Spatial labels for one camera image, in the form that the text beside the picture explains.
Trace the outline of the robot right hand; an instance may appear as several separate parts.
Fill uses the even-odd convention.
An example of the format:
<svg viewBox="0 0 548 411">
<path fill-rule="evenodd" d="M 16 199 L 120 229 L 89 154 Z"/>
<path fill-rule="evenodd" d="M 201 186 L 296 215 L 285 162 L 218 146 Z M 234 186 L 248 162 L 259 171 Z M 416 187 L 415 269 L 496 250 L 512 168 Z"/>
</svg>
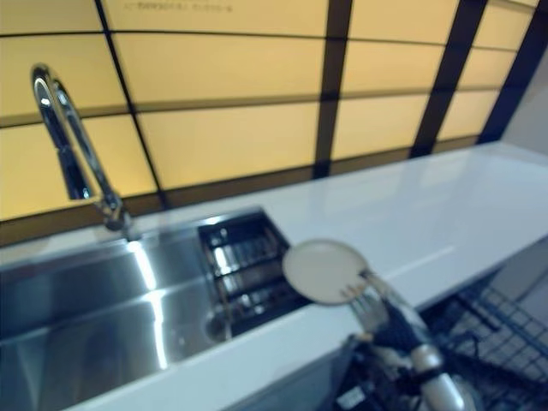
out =
<svg viewBox="0 0 548 411">
<path fill-rule="evenodd" d="M 373 344 L 409 355 L 432 342 L 421 316 L 386 281 L 369 269 L 358 277 L 359 282 L 346 286 L 342 295 Z"/>
</svg>

